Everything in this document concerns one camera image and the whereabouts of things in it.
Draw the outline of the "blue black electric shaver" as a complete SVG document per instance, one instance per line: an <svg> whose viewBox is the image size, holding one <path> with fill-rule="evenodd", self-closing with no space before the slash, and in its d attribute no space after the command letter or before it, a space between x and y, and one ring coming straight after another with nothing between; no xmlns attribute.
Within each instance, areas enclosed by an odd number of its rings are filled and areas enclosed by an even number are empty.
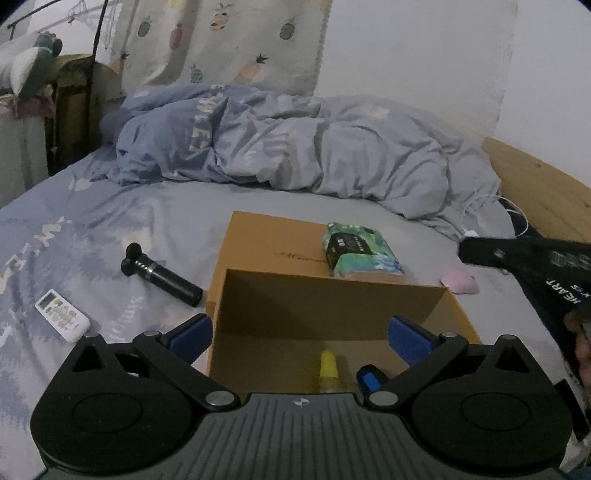
<svg viewBox="0 0 591 480"><path fill-rule="evenodd" d="M389 380L388 375L374 364L364 365L356 372L356 382L364 397L378 391Z"/></svg>

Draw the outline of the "yellow spray bottle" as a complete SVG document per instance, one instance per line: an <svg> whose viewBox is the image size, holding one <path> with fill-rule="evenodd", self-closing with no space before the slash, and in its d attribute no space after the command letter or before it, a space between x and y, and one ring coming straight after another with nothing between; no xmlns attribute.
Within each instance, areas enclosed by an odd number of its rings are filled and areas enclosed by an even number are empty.
<svg viewBox="0 0 591 480"><path fill-rule="evenodd" d="M318 372L318 391L321 393L339 393L345 390L344 383L339 377L338 361L331 350L325 349L320 357L320 371Z"/></svg>

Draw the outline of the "green tissue pack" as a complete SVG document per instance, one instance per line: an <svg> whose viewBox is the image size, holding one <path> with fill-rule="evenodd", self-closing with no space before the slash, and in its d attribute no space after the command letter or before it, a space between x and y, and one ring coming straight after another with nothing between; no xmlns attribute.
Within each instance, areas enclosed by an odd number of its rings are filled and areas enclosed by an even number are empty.
<svg viewBox="0 0 591 480"><path fill-rule="evenodd" d="M380 231L329 223L322 237L325 258L334 278L405 283L407 275Z"/></svg>

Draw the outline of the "brown cardboard box lid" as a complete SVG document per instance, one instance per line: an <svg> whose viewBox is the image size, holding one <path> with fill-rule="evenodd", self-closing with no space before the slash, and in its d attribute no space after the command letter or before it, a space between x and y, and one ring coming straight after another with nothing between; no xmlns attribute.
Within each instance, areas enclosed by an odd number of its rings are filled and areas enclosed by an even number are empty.
<svg viewBox="0 0 591 480"><path fill-rule="evenodd" d="M206 312L214 313L228 269L329 277L324 234L325 225L318 223L233 212L207 292Z"/></svg>

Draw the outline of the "black printed pillow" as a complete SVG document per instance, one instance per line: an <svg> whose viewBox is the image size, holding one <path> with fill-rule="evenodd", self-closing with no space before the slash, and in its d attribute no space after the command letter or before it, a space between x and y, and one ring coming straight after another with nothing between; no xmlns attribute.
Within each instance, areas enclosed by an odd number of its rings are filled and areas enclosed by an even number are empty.
<svg viewBox="0 0 591 480"><path fill-rule="evenodd" d="M532 226L521 237L552 239L542 236ZM576 373L587 368L590 335L585 324L590 321L590 293L581 293L577 286L568 288L557 280L547 280L544 272L510 273L518 280L570 368Z"/></svg>

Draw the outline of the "wooden headboard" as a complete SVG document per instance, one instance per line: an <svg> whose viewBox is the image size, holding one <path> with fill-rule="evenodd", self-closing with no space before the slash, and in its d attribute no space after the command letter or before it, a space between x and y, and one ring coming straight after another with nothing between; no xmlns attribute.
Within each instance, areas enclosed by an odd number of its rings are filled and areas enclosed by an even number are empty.
<svg viewBox="0 0 591 480"><path fill-rule="evenodd" d="M542 235L589 242L590 188L561 170L487 137L483 150L502 181L502 194L515 202Z"/></svg>

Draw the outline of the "pink computer mouse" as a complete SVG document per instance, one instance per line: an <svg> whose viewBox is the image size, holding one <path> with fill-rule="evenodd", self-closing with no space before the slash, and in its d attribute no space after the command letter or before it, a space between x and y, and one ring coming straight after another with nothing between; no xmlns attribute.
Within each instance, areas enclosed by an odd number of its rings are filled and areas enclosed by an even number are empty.
<svg viewBox="0 0 591 480"><path fill-rule="evenodd" d="M475 277L464 270L451 270L441 277L440 282L456 295L474 295L480 292Z"/></svg>

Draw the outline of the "black cylindrical handheld device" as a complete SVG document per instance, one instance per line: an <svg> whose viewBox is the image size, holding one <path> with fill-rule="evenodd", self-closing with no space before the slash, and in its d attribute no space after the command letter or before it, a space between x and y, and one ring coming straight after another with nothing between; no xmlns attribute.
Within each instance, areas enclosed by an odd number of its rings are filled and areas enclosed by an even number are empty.
<svg viewBox="0 0 591 480"><path fill-rule="evenodd" d="M120 269L125 276L137 275L191 307L197 307L204 296L204 290L148 257L135 242L126 247Z"/></svg>

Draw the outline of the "brown cardboard box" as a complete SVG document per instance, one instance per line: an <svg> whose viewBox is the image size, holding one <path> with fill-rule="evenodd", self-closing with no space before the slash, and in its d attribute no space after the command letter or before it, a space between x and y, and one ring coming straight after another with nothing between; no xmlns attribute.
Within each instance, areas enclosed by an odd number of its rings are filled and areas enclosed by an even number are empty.
<svg viewBox="0 0 591 480"><path fill-rule="evenodd" d="M321 354L329 350L342 382L354 390L364 365L389 376L407 369L387 340L394 316L434 334L452 331L481 341L443 287L229 270L213 318L207 373L241 397L315 393Z"/></svg>

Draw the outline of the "white remote control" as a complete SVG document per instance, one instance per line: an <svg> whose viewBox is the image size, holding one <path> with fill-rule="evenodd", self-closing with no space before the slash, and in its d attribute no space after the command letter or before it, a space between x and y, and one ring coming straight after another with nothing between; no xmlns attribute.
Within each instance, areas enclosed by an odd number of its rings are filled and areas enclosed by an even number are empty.
<svg viewBox="0 0 591 480"><path fill-rule="evenodd" d="M53 289L35 303L35 308L70 344L80 340L90 328L89 318Z"/></svg>

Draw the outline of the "grey patterned bed sheet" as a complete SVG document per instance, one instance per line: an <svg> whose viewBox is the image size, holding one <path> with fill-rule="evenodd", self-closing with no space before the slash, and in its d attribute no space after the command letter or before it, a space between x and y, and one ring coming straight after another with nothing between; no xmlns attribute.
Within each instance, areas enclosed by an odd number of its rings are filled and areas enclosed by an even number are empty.
<svg viewBox="0 0 591 480"><path fill-rule="evenodd" d="M445 379L401 410L359 390L249 393L207 411L132 346L205 310L232 213L380 231L407 275L435 286L456 243L366 200L232 183L119 185L109 149L1 211L1 475L5 479L559 479L570 416L517 282L479 269L456 300L479 335ZM130 243L204 290L191 307L120 264ZM36 310L55 290L90 320L66 342Z"/></svg>

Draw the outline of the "grey blue duvet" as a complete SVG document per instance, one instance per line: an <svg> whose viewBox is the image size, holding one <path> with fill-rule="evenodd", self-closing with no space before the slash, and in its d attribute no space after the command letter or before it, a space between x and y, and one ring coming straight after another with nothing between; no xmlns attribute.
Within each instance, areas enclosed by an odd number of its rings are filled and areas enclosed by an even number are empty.
<svg viewBox="0 0 591 480"><path fill-rule="evenodd" d="M458 240L475 197L498 195L488 155L435 115L367 96L294 96L186 84L127 97L104 116L119 184L260 184L366 199Z"/></svg>

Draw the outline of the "brown bedside cabinet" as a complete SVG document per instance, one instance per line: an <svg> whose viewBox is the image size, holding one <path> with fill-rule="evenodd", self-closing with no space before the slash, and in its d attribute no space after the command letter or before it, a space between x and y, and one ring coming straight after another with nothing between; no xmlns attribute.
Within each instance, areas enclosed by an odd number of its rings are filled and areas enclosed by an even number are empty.
<svg viewBox="0 0 591 480"><path fill-rule="evenodd" d="M49 85L54 110L45 120L45 141L48 174L53 176L100 146L100 121L123 94L120 73L89 54L57 57Z"/></svg>

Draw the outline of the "pineapple print curtain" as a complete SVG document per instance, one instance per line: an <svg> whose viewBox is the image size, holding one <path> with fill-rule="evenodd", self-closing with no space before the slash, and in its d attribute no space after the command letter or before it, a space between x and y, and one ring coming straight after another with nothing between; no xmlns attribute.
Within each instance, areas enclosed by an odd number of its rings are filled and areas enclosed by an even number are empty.
<svg viewBox="0 0 591 480"><path fill-rule="evenodd" d="M125 1L111 67L126 93L194 83L311 95L331 7L318 0Z"/></svg>

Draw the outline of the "white green plush toy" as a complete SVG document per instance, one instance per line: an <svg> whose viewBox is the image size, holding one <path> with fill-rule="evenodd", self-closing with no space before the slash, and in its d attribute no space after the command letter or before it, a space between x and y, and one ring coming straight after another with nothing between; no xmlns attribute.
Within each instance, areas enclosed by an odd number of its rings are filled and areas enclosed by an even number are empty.
<svg viewBox="0 0 591 480"><path fill-rule="evenodd" d="M48 32L32 33L1 45L1 94L29 99L46 84L62 41Z"/></svg>

